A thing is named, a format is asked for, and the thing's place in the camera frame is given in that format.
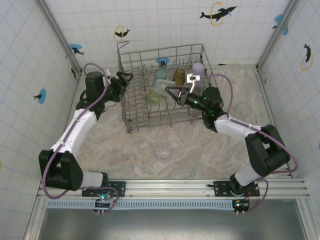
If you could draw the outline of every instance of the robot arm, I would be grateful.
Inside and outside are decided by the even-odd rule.
[[[208,129],[216,133],[227,134],[246,145],[250,163],[230,177],[229,187],[234,195],[239,196],[245,193],[249,187],[254,186],[254,181],[269,175],[290,160],[290,156],[281,147],[255,130],[246,127],[251,126],[260,130],[284,145],[274,126],[270,124],[264,127],[250,125],[237,119],[235,122],[231,121],[227,113],[222,110],[223,101],[217,87],[209,86],[202,95],[192,93],[193,88],[188,90],[183,87],[166,87],[165,90],[177,104],[188,105],[202,111],[202,120]],[[173,94],[171,90],[179,90],[178,95]]]
[[[82,170],[76,158],[87,133],[103,113],[105,103],[108,101],[119,102],[120,97],[133,78],[133,75],[129,73],[117,72],[116,75],[118,78],[112,77],[110,79],[107,92],[103,98],[78,119],[78,116],[101,96],[105,88],[103,75],[100,72],[89,72],[86,75],[86,90],[81,94],[80,101],[76,105],[71,123],[50,150],[42,150],[39,154],[40,170],[43,176],[49,159],[57,151],[59,145],[63,143],[47,173],[47,187],[76,191],[79,188],[108,186],[108,175],[106,173]],[[74,121],[78,121],[78,123],[68,138],[63,141]]]

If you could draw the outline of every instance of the marble floor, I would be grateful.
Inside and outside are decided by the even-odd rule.
[[[251,107],[251,114],[241,120],[264,126],[270,121],[255,71],[255,68],[219,68],[214,73],[225,74],[232,81],[231,115],[238,117],[236,105],[246,103]],[[216,80],[226,110],[230,102],[229,85],[222,77]],[[82,77],[74,106],[85,89],[84,81]],[[172,154],[160,160],[154,154],[154,147],[163,142],[171,146]],[[77,161],[83,169],[106,172],[112,179],[217,179],[229,178],[249,162],[249,157],[243,143],[208,130],[202,120],[192,125],[183,122],[172,127],[141,128],[128,134],[118,103],[108,108],[89,131]]]

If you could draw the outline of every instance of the wire dish rack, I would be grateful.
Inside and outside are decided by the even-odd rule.
[[[125,94],[121,98],[122,120],[130,133],[133,129],[139,131],[140,128],[150,128],[161,125],[190,122],[191,124],[201,119],[202,112],[189,108],[187,105],[177,105],[171,97],[163,97],[159,104],[147,102],[147,93],[153,89],[152,81],[159,68],[163,68],[167,74],[167,80],[172,80],[176,69],[181,68],[187,73],[191,73],[194,63],[202,63],[207,72],[213,73],[202,44],[190,44],[183,46],[163,47],[151,50],[121,52],[121,48],[129,42],[123,41],[117,44],[118,68],[121,72],[132,73],[134,75],[128,85]],[[157,63],[164,58],[169,59],[165,66]],[[201,93],[208,86],[217,86],[216,80],[206,78],[203,89],[197,89]],[[191,88],[189,83],[184,87]]]

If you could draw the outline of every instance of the enclosure wall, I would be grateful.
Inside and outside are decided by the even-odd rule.
[[[204,44],[211,64],[257,64],[289,0],[46,2],[80,65],[117,67],[119,40],[126,51]]]
[[[284,143],[299,158],[295,175],[305,178],[319,218],[320,1],[302,0],[288,29],[261,73]]]
[[[34,0],[0,4],[0,239],[13,240],[24,235],[38,155],[63,132],[76,80]]]

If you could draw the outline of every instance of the dish rack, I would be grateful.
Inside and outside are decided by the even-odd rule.
[[[133,129],[139,131],[140,128],[149,128],[175,123],[190,122],[200,120],[202,112],[180,106],[173,98],[163,97],[159,104],[147,102],[147,93],[153,89],[152,81],[159,68],[166,71],[167,80],[172,80],[176,69],[181,68],[187,73],[191,73],[194,63],[202,63],[206,67],[205,75],[213,73],[202,44],[190,44],[173,47],[163,47],[151,50],[121,52],[122,48],[129,44],[128,41],[117,43],[118,68],[121,72],[132,73],[133,79],[129,83],[126,92],[121,97],[122,120],[130,133]],[[166,60],[166,65],[158,62]],[[218,87],[215,78],[206,78],[203,89],[198,89],[201,93],[208,86]],[[190,83],[185,83],[184,87],[191,88]]]

